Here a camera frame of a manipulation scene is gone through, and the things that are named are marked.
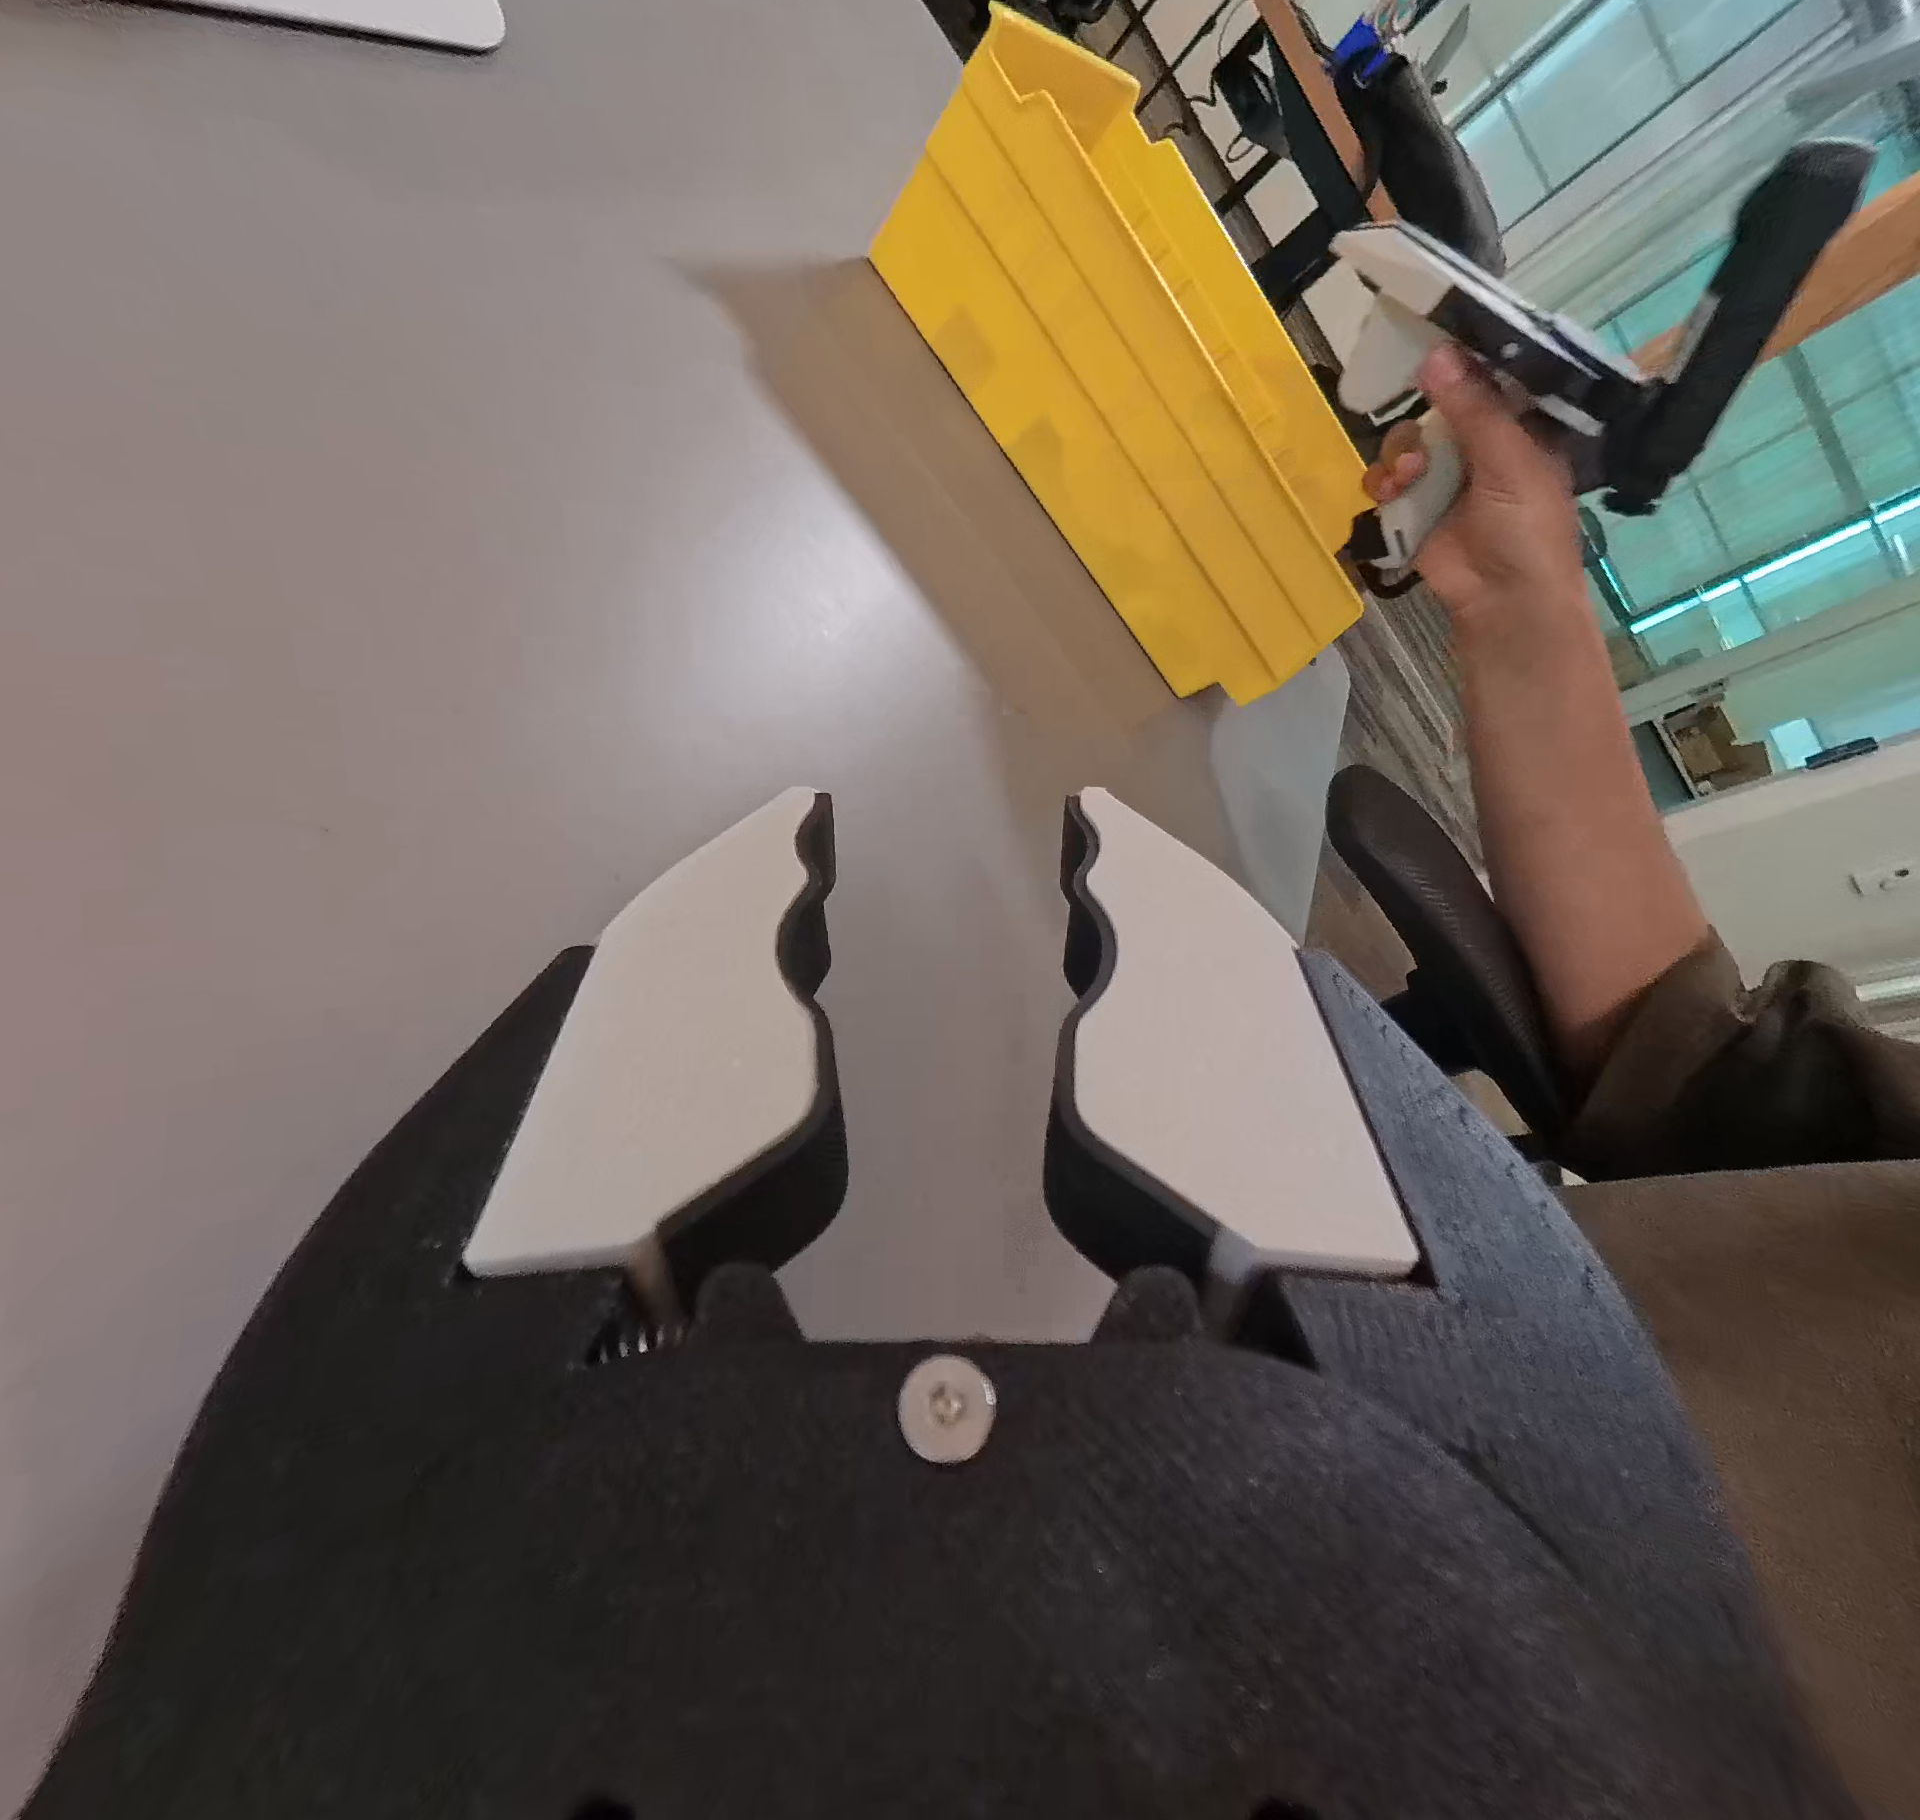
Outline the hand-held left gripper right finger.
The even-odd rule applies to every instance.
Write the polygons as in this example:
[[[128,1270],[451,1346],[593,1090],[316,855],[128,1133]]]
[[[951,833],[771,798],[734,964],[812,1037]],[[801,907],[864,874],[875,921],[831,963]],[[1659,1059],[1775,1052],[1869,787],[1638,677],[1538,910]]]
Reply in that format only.
[[[1067,798],[1065,1020],[1044,1203],[1104,1277],[1174,1270],[1235,1322],[1264,1278],[1403,1284],[1421,1248],[1302,949],[1102,787]]]

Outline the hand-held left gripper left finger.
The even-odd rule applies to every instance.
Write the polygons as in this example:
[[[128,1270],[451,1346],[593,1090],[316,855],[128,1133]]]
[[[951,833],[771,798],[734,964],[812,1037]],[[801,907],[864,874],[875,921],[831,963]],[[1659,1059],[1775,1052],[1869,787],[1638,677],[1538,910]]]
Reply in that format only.
[[[731,1263],[775,1270],[849,1189],[818,992],[830,797],[791,787],[661,872],[585,977],[463,1252],[477,1278],[618,1272],[684,1322]]]

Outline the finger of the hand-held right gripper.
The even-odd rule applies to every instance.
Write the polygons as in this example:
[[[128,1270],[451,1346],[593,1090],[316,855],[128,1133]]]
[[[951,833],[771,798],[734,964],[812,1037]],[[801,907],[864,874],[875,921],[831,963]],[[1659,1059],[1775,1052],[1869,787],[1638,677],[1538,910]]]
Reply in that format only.
[[[1330,248],[1367,294],[1352,350],[1386,338],[1453,339],[1471,350],[1518,341],[1515,294],[1504,280],[1419,226],[1370,222]]]

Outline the yellow storage bin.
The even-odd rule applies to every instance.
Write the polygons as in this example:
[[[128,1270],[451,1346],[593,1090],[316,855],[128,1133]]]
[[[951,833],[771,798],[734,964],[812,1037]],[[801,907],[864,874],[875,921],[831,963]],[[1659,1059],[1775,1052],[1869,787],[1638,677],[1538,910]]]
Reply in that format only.
[[[1362,464],[1137,82],[995,3],[868,258],[1177,697],[1362,614]]]

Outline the person's right forearm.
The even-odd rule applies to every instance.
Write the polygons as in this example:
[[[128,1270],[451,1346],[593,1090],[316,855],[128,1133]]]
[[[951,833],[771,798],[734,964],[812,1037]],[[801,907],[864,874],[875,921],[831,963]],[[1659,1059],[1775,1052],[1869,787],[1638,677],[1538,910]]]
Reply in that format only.
[[[1548,1039],[1586,1083],[1631,1010],[1709,939],[1576,577],[1476,584],[1451,607],[1494,903]]]

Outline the person's right hand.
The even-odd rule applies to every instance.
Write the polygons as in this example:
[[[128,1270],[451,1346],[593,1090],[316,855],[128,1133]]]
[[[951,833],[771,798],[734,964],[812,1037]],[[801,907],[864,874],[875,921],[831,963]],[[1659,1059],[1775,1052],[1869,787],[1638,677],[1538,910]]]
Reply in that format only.
[[[1387,507],[1415,488],[1445,435],[1461,466],[1451,510],[1428,534],[1417,571],[1453,631],[1538,630],[1591,612],[1578,512],[1556,451],[1533,436],[1487,372],[1457,344],[1419,366],[1431,425],[1399,427],[1364,476]]]

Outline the wooden ceiling beam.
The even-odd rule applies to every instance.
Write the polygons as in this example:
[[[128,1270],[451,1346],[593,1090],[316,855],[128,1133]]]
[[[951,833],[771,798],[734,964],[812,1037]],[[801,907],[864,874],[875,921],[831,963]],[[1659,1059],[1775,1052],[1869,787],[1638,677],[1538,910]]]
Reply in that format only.
[[[1646,374],[1665,372],[1683,341],[1683,323],[1691,312],[1701,278],[1723,258],[1714,248],[1699,267],[1686,270],[1680,289],[1679,316],[1659,333],[1642,339],[1631,359]],[[1786,307],[1760,350],[1767,363],[1788,347],[1801,345],[1818,332],[1862,310],[1895,288],[1916,278],[1918,273],[1918,171],[1908,175],[1888,190],[1862,198],[1858,210],[1836,230],[1809,276]]]

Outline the black padded office chair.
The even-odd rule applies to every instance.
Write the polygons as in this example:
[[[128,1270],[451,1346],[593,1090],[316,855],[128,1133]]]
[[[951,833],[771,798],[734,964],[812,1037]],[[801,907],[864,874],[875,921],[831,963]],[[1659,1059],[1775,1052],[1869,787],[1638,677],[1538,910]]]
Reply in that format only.
[[[1386,192],[1403,225],[1503,278],[1494,206],[1419,63],[1370,42],[1334,58],[1330,82],[1360,141],[1367,188]]]

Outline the distant wooden desk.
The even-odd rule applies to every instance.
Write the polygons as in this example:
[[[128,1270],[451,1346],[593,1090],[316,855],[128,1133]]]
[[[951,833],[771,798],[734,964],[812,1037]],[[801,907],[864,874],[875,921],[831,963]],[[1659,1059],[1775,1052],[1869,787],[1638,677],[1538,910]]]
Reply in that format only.
[[[1367,183],[1364,151],[1356,130],[1345,118],[1333,82],[1322,65],[1293,0],[1248,0],[1272,38],[1286,72],[1308,105],[1326,149],[1336,158],[1344,175],[1362,195],[1362,207],[1374,222],[1398,216],[1389,195]]]

